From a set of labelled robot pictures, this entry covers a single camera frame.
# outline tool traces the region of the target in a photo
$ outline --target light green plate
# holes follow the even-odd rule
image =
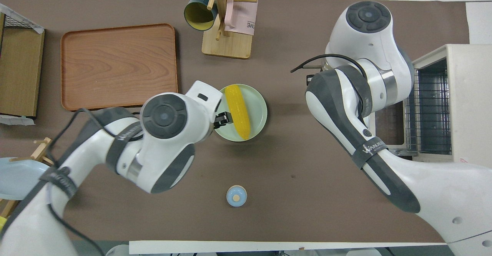
[[[263,99],[261,94],[251,86],[244,84],[237,85],[239,86],[239,90],[241,90],[244,103],[246,104],[246,109],[248,110],[249,123],[251,125],[251,133],[249,134],[248,138],[248,140],[250,140],[258,135],[258,133],[260,133],[260,131],[265,126],[265,123],[267,122],[267,104],[265,103],[265,100]],[[220,92],[224,93],[225,88],[227,87],[221,89]],[[222,113],[225,111],[229,112],[229,106],[227,105],[227,100],[224,96],[217,108],[217,113]],[[246,141],[241,138],[241,136],[239,136],[234,123],[221,126],[220,128],[216,129],[216,132],[229,141]]]

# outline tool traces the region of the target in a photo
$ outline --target brown tray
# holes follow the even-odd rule
[[[81,30],[61,38],[65,109],[141,106],[165,91],[178,91],[171,25]]]

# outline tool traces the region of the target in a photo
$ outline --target corn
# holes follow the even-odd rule
[[[227,86],[225,88],[225,99],[229,105],[229,112],[231,112],[236,131],[241,138],[247,140],[251,132],[251,126],[249,125],[248,110],[239,86],[236,84]]]

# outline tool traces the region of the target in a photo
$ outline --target mug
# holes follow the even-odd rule
[[[234,2],[227,0],[225,31],[254,35],[258,2]]]
[[[217,4],[214,3],[212,10],[207,9],[209,0],[189,0],[184,8],[184,19],[196,30],[209,30],[217,17]]]

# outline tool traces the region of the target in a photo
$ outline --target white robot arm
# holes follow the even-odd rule
[[[140,121],[120,107],[95,111],[95,121],[85,124],[57,161],[59,167],[42,176],[8,219],[0,233],[0,255],[77,255],[59,217],[100,163],[148,193],[174,187],[191,165],[193,144],[213,130],[222,96],[196,81],[186,95],[151,97],[141,109]]]
[[[363,123],[370,113],[404,100],[412,88],[413,67],[395,44],[389,10],[377,2],[349,6],[326,52],[355,61],[327,57],[335,68],[311,79],[306,102],[315,119],[383,195],[427,221],[456,256],[492,256],[492,170],[404,160]]]

